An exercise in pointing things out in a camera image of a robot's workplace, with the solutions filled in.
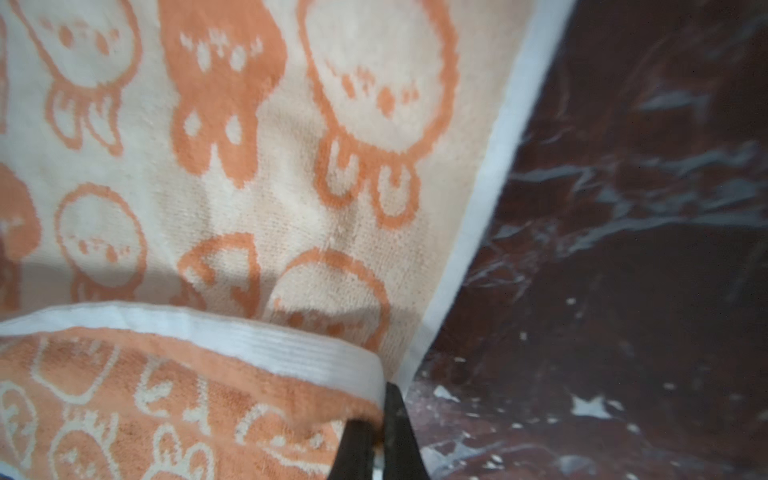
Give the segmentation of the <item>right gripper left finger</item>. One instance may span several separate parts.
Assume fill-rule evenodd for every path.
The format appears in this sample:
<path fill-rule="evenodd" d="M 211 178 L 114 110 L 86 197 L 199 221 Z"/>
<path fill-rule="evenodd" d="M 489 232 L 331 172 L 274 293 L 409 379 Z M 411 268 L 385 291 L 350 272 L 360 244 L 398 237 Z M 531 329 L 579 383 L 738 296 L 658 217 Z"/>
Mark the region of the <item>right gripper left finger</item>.
<path fill-rule="evenodd" d="M 372 480 L 375 433 L 367 421 L 348 421 L 327 479 Z"/>

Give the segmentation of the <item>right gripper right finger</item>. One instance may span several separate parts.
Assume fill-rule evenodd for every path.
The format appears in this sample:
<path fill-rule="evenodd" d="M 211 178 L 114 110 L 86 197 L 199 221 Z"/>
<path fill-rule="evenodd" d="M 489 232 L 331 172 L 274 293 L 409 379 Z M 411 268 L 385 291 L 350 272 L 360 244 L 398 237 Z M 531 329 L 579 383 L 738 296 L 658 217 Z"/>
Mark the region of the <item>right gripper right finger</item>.
<path fill-rule="evenodd" d="M 400 388 L 386 385 L 383 480 L 429 480 Z"/>

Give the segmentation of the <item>orange bunny pattern towel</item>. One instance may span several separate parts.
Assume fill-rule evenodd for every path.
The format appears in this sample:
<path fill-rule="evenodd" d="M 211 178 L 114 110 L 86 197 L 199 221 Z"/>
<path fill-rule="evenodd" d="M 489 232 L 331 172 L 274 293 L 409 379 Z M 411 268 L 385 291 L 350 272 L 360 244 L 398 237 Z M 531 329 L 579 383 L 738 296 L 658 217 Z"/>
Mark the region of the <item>orange bunny pattern towel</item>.
<path fill-rule="evenodd" d="M 2 477 L 382 478 L 573 8 L 3 2 Z"/>

